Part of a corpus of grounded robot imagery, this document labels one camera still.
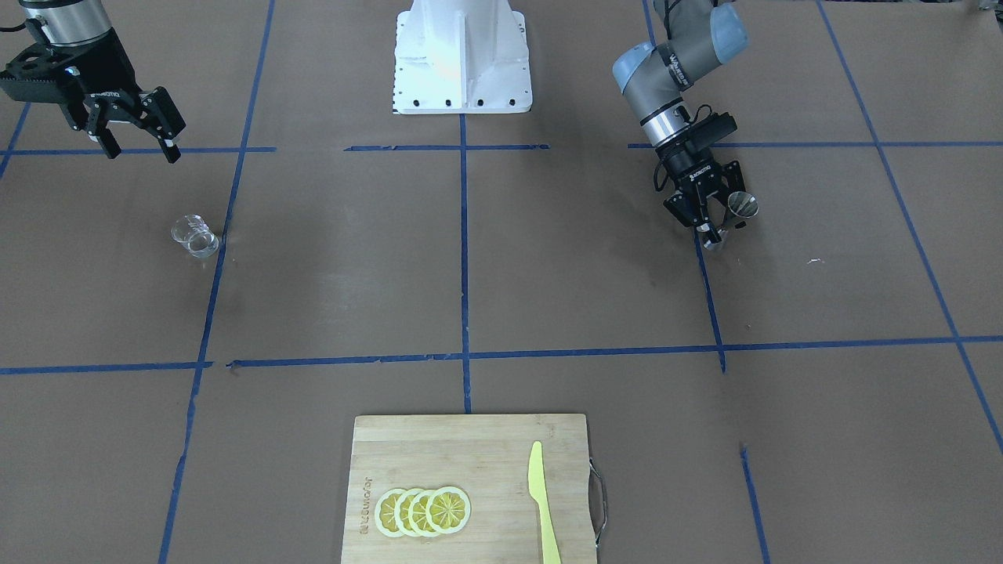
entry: cutting board handle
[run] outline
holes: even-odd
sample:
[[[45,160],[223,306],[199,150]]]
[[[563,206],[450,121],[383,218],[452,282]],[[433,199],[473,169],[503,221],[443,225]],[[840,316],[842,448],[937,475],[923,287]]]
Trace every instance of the cutting board handle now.
[[[606,498],[606,480],[603,478],[603,475],[599,473],[599,469],[596,468],[596,462],[592,459],[592,457],[589,457],[589,471],[591,472],[590,478],[595,476],[596,481],[599,483],[599,494],[601,496],[601,507],[603,509],[602,519],[599,521],[599,529],[596,529],[596,519],[593,518],[592,520],[593,530],[596,532],[596,550],[598,551],[599,543],[603,538],[603,532],[606,531],[606,525],[609,523],[609,518],[607,517],[609,515],[609,504]],[[592,498],[592,488],[589,488],[589,497],[590,499]]]

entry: knife handle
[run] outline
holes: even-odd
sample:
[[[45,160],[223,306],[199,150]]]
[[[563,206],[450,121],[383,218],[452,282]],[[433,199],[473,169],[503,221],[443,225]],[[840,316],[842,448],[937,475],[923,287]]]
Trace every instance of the knife handle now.
[[[561,564],[558,538],[554,535],[554,523],[551,522],[549,505],[540,506],[540,536],[543,538],[544,564]]]

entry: wooden cutting board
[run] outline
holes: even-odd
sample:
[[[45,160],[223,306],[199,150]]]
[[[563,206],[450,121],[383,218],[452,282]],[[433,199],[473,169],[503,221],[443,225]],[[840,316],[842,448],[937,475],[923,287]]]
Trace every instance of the wooden cutting board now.
[[[544,447],[562,564],[596,564],[583,414],[357,417],[342,564],[542,563],[540,517],[527,479],[535,441]],[[443,486],[470,498],[461,531],[389,538],[376,529],[376,501],[387,490]]]

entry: metal handle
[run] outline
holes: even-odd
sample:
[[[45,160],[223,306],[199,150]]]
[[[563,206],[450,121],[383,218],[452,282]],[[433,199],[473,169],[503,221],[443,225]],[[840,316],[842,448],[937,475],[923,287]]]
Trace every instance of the metal handle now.
[[[603,523],[599,526],[599,530],[596,531],[596,550],[599,550],[599,542],[602,539],[603,531],[606,530],[606,525],[609,522],[608,519],[609,504],[607,503],[606,499],[606,480],[603,479],[602,474],[599,474],[599,470],[596,469],[596,464],[592,460],[592,458],[589,458],[589,471],[596,477],[596,480],[599,481],[599,491],[602,494],[602,501],[603,501]]]

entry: blue robot arm cap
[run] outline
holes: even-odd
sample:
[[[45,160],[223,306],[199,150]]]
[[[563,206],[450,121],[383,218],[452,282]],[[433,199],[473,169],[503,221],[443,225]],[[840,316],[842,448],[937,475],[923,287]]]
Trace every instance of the blue robot arm cap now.
[[[620,93],[624,93],[624,89],[627,88],[627,82],[630,82],[631,76],[634,76],[634,72],[637,70],[641,63],[648,58],[648,55],[655,50],[655,46],[651,43],[645,41],[644,43],[638,43],[631,48],[631,50],[620,55],[617,62],[613,63],[613,77],[617,79],[617,84],[620,85]]]
[[[721,64],[735,58],[749,44],[745,26],[731,4],[710,11],[710,37],[714,42],[714,54]]]

